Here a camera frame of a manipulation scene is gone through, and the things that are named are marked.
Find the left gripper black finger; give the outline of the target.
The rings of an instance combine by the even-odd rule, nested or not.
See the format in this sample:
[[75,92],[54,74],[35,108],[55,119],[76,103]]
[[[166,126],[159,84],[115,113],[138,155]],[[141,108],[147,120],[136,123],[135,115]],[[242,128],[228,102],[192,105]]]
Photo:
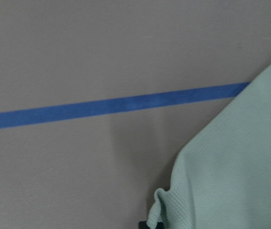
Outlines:
[[[150,229],[150,227],[147,225],[146,221],[140,221],[138,223],[138,228],[139,229]],[[154,229],[162,229],[162,222],[158,222]]]

